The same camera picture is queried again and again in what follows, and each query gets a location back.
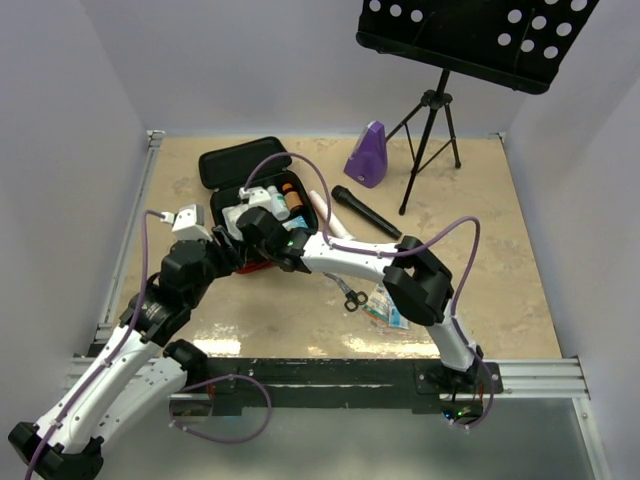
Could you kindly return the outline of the white plastic bottle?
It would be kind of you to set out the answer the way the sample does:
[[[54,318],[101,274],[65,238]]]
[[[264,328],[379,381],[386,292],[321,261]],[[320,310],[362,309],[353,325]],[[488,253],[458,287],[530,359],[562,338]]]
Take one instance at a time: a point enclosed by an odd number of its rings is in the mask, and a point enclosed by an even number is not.
[[[276,186],[267,187],[267,192],[271,201],[271,213],[278,221],[286,221],[290,216],[290,211],[284,200],[284,196],[279,192]]]

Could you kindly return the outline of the white gauze packet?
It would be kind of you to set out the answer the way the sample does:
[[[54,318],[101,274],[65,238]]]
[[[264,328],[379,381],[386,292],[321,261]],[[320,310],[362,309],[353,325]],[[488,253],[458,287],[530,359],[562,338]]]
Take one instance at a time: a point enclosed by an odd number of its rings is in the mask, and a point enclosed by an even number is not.
[[[248,209],[247,204],[225,207],[221,210],[226,229],[230,236],[237,241],[243,240],[242,232],[237,227],[239,217]]]

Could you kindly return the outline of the brown medicine bottle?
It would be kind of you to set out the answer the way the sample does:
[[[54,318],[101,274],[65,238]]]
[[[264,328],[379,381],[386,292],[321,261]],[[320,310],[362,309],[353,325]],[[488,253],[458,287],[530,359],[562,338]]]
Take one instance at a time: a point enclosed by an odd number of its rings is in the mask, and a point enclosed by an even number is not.
[[[291,213],[297,212],[304,207],[304,203],[291,183],[282,185],[282,195],[288,210]]]

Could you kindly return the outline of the red black medicine case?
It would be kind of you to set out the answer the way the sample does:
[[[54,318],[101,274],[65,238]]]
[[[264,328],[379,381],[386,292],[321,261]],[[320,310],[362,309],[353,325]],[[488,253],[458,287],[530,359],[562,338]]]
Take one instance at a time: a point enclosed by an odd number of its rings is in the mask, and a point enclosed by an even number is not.
[[[290,170],[292,158],[281,141],[268,136],[202,154],[198,160],[203,186],[212,191],[210,209],[214,224],[222,226],[244,256],[239,274],[270,266],[269,261],[242,241],[236,228],[239,216],[262,206],[290,230],[318,231],[319,221],[301,179]]]

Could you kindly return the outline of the blue pouch packet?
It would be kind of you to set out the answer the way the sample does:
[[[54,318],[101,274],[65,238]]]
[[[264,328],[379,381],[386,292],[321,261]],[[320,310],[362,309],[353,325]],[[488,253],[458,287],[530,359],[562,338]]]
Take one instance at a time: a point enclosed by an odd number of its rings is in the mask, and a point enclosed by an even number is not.
[[[308,229],[309,226],[305,220],[305,218],[302,215],[298,215],[290,220],[287,220],[285,222],[282,223],[282,226],[287,230],[287,231],[292,231],[294,229],[298,229],[298,228],[302,228],[302,229]]]

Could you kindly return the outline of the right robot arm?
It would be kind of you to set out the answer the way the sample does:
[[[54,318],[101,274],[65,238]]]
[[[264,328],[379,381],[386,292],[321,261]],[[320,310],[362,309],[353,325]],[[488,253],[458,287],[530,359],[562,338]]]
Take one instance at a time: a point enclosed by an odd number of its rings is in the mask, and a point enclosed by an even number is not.
[[[452,272],[430,250],[456,227],[474,224],[474,241],[458,287]],[[405,236],[397,243],[368,244],[313,234],[308,229],[287,230],[262,207],[241,214],[237,227],[244,242],[286,272],[337,274],[384,286],[396,309],[406,320],[424,327],[438,348],[448,386],[469,392],[481,380],[478,345],[457,319],[461,291],[475,260],[480,223],[474,216],[457,219],[423,243]]]

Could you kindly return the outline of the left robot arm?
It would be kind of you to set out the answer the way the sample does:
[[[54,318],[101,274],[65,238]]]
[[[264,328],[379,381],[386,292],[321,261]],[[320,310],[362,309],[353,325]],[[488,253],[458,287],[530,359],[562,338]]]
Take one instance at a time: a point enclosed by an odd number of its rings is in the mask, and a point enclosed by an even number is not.
[[[205,385],[206,354],[173,336],[211,283],[243,265],[238,246],[222,227],[179,236],[71,389],[37,421],[9,433],[27,478],[95,478],[106,450],[149,409]]]

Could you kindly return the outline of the black microphone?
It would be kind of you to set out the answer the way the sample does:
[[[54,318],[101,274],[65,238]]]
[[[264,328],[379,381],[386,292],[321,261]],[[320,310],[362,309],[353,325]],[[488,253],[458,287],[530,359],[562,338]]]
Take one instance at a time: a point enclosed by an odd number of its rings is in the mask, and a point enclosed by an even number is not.
[[[331,190],[331,197],[341,206],[354,212],[360,218],[368,222],[370,225],[381,231],[385,235],[394,240],[401,238],[401,231],[383,218],[380,214],[375,212],[372,208],[367,206],[364,202],[356,198],[350,190],[341,185],[336,185]]]

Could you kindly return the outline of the purple metronome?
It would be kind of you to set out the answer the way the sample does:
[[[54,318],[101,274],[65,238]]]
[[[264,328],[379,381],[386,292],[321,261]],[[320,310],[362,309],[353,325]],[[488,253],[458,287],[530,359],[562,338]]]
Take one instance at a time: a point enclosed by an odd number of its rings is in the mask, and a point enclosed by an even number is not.
[[[383,181],[387,168],[385,127],[374,120],[362,130],[343,172],[358,184],[373,189]]]

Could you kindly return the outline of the bandage packets pile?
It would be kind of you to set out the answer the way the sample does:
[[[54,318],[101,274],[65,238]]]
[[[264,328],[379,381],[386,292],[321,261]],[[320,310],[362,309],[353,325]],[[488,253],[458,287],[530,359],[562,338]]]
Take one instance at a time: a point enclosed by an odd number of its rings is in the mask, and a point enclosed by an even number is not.
[[[409,329],[409,321],[399,313],[389,292],[382,284],[375,286],[362,311],[381,329]]]

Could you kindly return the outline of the black music stand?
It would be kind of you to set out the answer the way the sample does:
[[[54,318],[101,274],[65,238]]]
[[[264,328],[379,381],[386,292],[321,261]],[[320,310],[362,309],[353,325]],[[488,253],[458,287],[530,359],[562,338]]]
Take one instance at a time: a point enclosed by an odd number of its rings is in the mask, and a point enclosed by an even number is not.
[[[366,1],[357,43],[440,68],[436,88],[399,122],[423,108],[429,114],[418,146],[411,149],[412,178],[428,166],[423,155],[440,111],[451,111],[446,91],[451,73],[530,95],[546,93],[561,62],[595,10],[594,1]]]

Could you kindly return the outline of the black handled scissors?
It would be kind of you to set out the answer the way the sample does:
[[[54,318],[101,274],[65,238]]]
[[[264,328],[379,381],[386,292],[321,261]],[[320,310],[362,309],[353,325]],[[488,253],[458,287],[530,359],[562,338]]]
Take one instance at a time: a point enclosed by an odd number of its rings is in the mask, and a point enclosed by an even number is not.
[[[356,292],[338,275],[325,273],[324,276],[334,281],[344,294],[344,308],[347,312],[356,312],[367,303],[368,296],[363,291]]]

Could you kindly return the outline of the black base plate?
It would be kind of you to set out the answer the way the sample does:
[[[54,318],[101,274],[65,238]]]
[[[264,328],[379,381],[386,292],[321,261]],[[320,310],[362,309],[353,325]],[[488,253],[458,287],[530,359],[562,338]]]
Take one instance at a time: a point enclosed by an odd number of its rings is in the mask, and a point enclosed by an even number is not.
[[[257,386],[229,376],[244,375],[263,385],[275,408],[402,409],[415,414],[443,411],[443,396],[488,397],[503,391],[499,366],[472,373],[448,373],[437,359],[182,359],[187,386],[212,402],[217,416],[236,416],[264,407]]]

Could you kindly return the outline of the aluminium frame rail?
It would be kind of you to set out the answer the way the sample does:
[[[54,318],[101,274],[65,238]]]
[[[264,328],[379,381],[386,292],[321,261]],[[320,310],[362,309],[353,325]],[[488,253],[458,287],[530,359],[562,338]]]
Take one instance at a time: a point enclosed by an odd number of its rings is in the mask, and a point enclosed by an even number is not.
[[[36,253],[47,304],[38,369],[61,395],[73,354],[88,346],[119,282],[162,129],[78,128],[45,143]]]

